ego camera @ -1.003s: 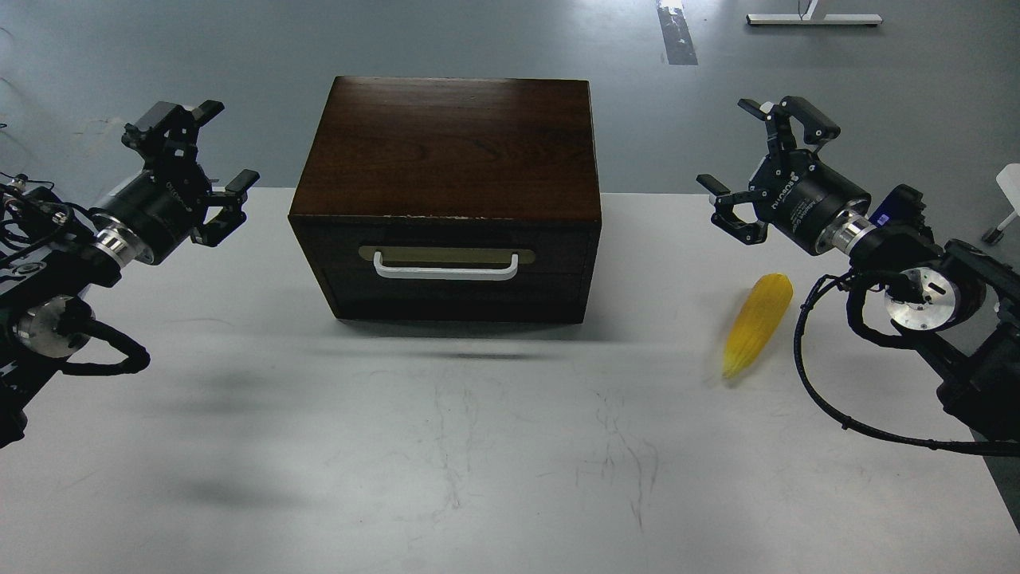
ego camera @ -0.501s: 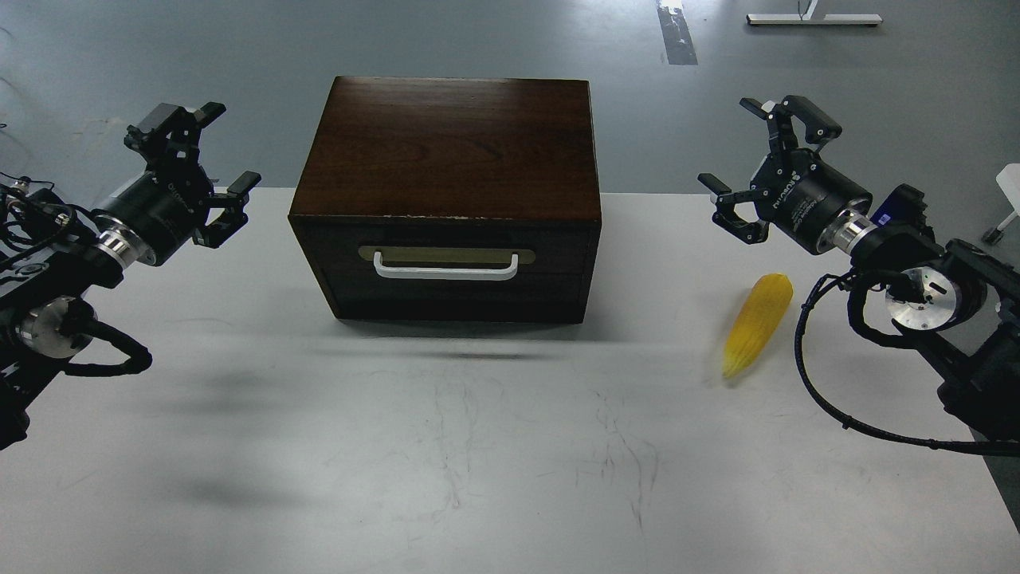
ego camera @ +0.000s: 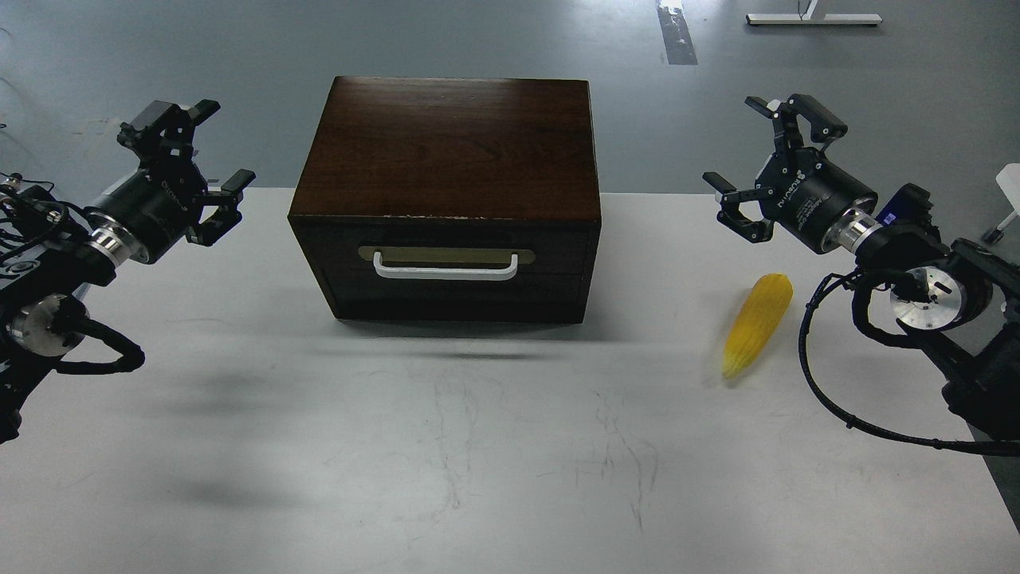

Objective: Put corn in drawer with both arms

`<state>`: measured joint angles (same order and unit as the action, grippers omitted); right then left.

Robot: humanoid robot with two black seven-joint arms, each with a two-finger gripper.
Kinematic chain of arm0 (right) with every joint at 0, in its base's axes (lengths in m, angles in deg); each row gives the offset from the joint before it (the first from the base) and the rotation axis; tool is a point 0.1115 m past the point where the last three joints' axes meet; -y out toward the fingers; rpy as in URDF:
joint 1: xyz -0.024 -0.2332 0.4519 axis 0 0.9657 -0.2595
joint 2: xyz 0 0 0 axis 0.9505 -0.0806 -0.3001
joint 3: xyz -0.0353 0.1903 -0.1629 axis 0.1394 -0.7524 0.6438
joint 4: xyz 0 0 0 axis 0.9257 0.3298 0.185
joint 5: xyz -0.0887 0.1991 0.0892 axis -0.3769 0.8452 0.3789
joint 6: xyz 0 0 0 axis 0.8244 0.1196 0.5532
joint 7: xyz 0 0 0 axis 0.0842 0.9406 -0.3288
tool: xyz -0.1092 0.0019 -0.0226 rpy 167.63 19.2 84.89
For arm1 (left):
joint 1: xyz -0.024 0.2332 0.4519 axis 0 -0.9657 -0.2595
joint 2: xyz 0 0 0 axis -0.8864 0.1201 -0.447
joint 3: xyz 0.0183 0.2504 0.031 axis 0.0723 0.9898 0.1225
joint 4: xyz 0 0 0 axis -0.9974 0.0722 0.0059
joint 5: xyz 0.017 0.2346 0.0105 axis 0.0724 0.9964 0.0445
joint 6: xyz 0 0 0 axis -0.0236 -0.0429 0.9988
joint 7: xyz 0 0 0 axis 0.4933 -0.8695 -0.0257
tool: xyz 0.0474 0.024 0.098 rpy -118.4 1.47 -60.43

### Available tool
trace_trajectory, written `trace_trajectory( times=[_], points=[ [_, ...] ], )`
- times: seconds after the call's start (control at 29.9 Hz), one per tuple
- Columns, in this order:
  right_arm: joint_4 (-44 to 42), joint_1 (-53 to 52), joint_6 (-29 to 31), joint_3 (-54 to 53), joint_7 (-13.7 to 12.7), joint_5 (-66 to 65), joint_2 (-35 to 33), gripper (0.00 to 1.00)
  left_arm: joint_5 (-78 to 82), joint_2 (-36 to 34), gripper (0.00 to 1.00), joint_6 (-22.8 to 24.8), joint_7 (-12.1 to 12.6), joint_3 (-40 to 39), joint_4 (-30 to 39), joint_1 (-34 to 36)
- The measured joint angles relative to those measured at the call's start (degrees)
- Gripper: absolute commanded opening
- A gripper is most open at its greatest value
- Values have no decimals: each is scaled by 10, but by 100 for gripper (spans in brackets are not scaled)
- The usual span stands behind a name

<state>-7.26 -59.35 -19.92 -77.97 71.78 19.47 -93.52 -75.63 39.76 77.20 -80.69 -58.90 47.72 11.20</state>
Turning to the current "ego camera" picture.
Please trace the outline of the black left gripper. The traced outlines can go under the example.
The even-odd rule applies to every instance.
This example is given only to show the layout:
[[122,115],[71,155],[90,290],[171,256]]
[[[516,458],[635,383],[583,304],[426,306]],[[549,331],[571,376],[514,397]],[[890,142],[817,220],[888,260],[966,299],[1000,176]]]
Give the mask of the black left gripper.
[[[86,207],[88,246],[113,265],[128,259],[153,265],[182,238],[211,246],[239,224],[243,192],[255,181],[255,171],[241,168],[209,190],[194,167],[194,131],[219,109],[215,100],[190,108],[156,100],[120,125],[117,143],[135,153],[141,168]],[[171,168],[188,170],[151,174]]]

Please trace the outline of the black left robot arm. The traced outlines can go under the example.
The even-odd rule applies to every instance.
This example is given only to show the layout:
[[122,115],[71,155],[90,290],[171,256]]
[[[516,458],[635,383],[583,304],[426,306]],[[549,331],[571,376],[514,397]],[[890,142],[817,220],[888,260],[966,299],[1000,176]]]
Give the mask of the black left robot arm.
[[194,163],[194,131],[218,112],[154,101],[117,140],[139,166],[91,206],[55,199],[50,182],[2,177],[1,439],[16,439],[30,393],[50,373],[130,373],[142,348],[90,316],[88,286],[106,286],[128,261],[152,265],[178,240],[210,246],[243,215],[242,168],[216,189]]

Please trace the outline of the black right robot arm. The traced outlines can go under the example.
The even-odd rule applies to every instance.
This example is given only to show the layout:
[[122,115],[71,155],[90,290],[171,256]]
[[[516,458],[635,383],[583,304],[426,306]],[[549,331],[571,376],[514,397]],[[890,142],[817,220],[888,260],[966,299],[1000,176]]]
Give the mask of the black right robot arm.
[[[704,173],[716,193],[717,219],[751,243],[775,226],[816,254],[846,250],[855,269],[824,277],[806,304],[798,359],[816,399],[846,427],[872,436],[956,453],[1018,455],[1018,267],[964,238],[944,244],[929,193],[904,185],[883,210],[877,193],[826,157],[848,127],[806,94],[744,101],[772,124],[775,149],[750,189]],[[806,338],[832,290],[852,292],[853,326],[886,348],[920,350],[944,374],[948,410],[983,441],[920,438],[866,422],[839,407],[811,374]]]

